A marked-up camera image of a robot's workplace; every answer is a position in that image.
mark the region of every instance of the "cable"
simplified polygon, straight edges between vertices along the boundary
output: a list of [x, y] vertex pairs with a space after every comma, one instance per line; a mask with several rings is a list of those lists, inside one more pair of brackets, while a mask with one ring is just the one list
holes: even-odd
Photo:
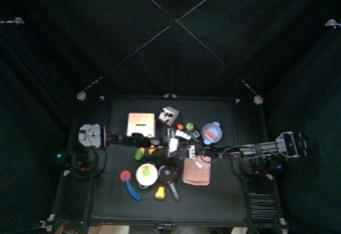
[[236, 148], [250, 148], [250, 146], [236, 145], [236, 146], [221, 147], [221, 148], [218, 148], [218, 149], [224, 149], [224, 151], [218, 154], [218, 157], [217, 157], [214, 160], [212, 160], [212, 161], [205, 160], [204, 157], [202, 157], [202, 155], [200, 155], [200, 158], [201, 158], [201, 160], [202, 160], [205, 163], [216, 163], [220, 159], [222, 159], [224, 154], [225, 154], [229, 150], [236, 149]]

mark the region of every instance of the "black table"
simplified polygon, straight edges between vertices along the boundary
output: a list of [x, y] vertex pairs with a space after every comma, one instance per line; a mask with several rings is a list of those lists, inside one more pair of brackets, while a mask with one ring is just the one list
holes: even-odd
[[[263, 108], [253, 101], [115, 96], [81, 103], [71, 142], [77, 142], [78, 129], [83, 124], [99, 123], [113, 133], [126, 134], [129, 113], [154, 113], [158, 121], [161, 109], [165, 107], [180, 110], [176, 122], [186, 124], [190, 121], [204, 126], [218, 121], [224, 136], [217, 146], [267, 141]], [[162, 126], [164, 124], [158, 123], [158, 132]], [[158, 201], [156, 200], [158, 183], [147, 190], [138, 187], [135, 171], [142, 163], [134, 158], [137, 148], [111, 144], [105, 151], [106, 169], [91, 182], [89, 203], [83, 201], [86, 214], [82, 217], [89, 224], [248, 225], [242, 182], [233, 174], [230, 160], [222, 159], [212, 164], [209, 186], [185, 184], [181, 178], [176, 182], [180, 200], [173, 198], [172, 189], [168, 187], [168, 198]], [[172, 161], [182, 169], [182, 161], [180, 159]], [[134, 174], [131, 183], [143, 197], [142, 201], [131, 197], [126, 184], [121, 181], [121, 172], [125, 169]]]

